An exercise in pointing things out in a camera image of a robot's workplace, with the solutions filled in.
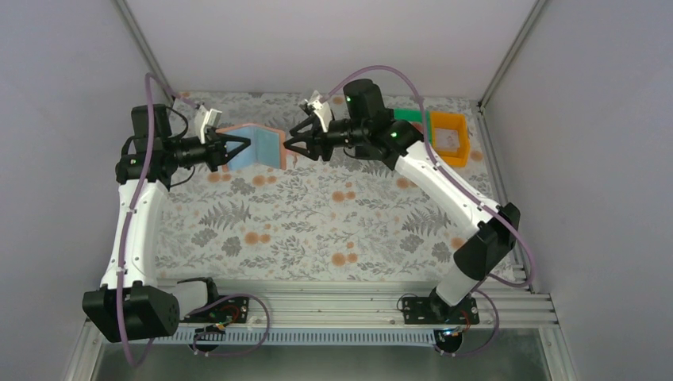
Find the orange leather card holder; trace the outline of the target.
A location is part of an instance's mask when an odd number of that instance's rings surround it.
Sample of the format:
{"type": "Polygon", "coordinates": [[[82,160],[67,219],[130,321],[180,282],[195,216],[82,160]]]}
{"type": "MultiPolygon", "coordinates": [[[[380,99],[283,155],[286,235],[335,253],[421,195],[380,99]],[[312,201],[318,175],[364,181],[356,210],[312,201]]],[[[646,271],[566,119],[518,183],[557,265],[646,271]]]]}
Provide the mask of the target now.
{"type": "Polygon", "coordinates": [[[285,170],[287,168],[286,149],[283,146],[285,132],[266,125],[244,123],[219,128],[218,133],[250,140],[250,145],[236,154],[227,164],[230,171],[239,171],[253,164],[285,170]]]}

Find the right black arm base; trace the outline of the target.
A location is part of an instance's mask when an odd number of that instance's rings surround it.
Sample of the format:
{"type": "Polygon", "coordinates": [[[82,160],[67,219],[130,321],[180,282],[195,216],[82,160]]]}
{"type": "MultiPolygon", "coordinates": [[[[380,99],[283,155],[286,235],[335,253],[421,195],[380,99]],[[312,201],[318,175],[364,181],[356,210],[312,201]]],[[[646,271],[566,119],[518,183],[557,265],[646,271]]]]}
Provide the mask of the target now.
{"type": "Polygon", "coordinates": [[[433,337],[440,354],[457,355],[465,333],[480,323],[479,309],[470,293],[455,306],[444,302],[435,289],[426,296],[405,293],[396,308],[406,325],[437,325],[433,337]]]}

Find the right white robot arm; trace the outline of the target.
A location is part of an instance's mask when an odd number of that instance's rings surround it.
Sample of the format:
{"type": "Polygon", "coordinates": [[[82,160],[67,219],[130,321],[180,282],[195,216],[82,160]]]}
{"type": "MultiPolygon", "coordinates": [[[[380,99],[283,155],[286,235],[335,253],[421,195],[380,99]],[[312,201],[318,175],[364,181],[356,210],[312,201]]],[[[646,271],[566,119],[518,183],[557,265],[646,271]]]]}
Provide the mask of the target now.
{"type": "Polygon", "coordinates": [[[422,189],[468,234],[449,260],[448,274],[431,292],[439,307],[456,307],[513,250],[521,213],[481,195],[450,168],[411,122],[385,106],[378,85],[357,79],[344,87],[348,117],[335,119],[317,91],[299,103],[307,118],[290,130],[285,148],[312,160],[329,161],[336,148],[353,148],[385,164],[422,189]]]}

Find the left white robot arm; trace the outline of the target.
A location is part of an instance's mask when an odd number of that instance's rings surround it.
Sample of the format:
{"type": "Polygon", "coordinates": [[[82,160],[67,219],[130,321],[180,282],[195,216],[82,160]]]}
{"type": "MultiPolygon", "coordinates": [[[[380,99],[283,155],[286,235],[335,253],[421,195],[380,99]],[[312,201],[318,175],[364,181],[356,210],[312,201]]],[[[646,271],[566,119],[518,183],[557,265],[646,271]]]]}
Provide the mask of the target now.
{"type": "Polygon", "coordinates": [[[158,286],[156,246],[171,179],[180,169],[203,164],[211,171],[250,146],[247,137],[219,133],[219,111],[198,110],[201,131],[194,137],[171,131],[170,106],[136,106],[133,135],[115,167],[119,217],[113,250],[100,285],[83,295],[82,308],[112,343],[173,335],[192,312],[215,302],[219,294],[210,277],[180,281],[175,291],[158,286]]]}

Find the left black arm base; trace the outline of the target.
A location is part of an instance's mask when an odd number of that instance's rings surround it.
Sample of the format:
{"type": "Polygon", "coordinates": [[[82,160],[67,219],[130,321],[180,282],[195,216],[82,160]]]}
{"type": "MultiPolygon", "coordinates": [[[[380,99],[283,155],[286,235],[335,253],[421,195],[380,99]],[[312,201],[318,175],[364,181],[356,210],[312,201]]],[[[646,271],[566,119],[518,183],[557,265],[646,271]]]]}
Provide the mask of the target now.
{"type": "Polygon", "coordinates": [[[189,349],[195,355],[233,358],[242,352],[217,352],[216,344],[200,344],[202,337],[210,334],[225,334],[228,326],[245,323],[251,297],[247,294],[220,294],[210,277],[184,279],[168,290],[177,301],[178,316],[182,322],[205,323],[196,329],[189,349]]]}

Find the white card in orange bin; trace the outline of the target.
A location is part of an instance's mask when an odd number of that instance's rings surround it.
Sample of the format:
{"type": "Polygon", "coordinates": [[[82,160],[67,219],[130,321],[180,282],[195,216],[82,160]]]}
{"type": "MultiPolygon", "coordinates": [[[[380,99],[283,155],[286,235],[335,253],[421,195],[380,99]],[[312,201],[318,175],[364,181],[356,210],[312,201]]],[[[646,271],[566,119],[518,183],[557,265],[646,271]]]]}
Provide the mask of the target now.
{"type": "Polygon", "coordinates": [[[458,152],[461,147],[460,136],[455,130],[438,129],[434,144],[438,152],[458,152]]]}

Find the green plastic bin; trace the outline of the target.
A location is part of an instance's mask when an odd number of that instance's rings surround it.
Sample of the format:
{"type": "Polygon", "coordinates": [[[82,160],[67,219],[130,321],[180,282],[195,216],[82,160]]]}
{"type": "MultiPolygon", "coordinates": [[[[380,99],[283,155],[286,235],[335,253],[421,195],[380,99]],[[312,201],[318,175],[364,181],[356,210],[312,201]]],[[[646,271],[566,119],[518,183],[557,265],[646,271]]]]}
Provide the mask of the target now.
{"type": "Polygon", "coordinates": [[[430,124],[429,111],[425,111],[425,121],[420,110],[394,109],[396,131],[391,136],[403,140],[422,139],[432,142],[432,133],[428,131],[430,124]]]}

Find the floral table mat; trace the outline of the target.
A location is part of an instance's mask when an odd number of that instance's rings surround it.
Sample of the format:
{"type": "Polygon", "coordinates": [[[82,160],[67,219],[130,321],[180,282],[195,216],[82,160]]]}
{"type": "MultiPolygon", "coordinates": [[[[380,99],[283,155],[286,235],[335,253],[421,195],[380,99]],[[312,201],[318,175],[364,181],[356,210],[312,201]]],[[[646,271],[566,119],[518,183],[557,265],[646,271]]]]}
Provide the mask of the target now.
{"type": "Polygon", "coordinates": [[[469,236],[415,182],[341,150],[174,179],[155,254],[165,279],[433,281],[469,236]]]}

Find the orange plastic bin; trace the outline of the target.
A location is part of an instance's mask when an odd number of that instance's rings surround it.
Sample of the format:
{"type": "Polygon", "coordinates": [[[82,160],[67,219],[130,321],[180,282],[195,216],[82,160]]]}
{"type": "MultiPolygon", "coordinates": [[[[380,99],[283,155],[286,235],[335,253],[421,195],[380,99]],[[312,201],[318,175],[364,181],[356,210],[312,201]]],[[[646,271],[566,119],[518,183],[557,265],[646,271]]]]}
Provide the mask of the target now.
{"type": "Polygon", "coordinates": [[[465,116],[438,111],[431,111],[429,116],[434,150],[448,165],[465,167],[471,151],[465,116]]]}

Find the aluminium mounting rail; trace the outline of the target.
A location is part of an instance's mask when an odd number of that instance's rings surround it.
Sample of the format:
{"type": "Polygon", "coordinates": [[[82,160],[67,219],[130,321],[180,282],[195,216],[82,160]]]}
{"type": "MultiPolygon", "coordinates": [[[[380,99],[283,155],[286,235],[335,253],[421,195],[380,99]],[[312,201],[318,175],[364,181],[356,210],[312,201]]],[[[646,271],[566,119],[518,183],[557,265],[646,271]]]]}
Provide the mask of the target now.
{"type": "MultiPolygon", "coordinates": [[[[220,294],[250,294],[252,302],[247,327],[260,328],[267,307],[274,328],[317,329],[400,329],[405,327],[398,299],[403,294],[427,295],[432,282],[357,281],[262,281],[227,280],[216,282],[220,294]]],[[[506,287],[495,281],[484,283],[475,296],[479,322],[473,329],[540,328],[558,324],[552,300],[547,294],[506,287]]]]}

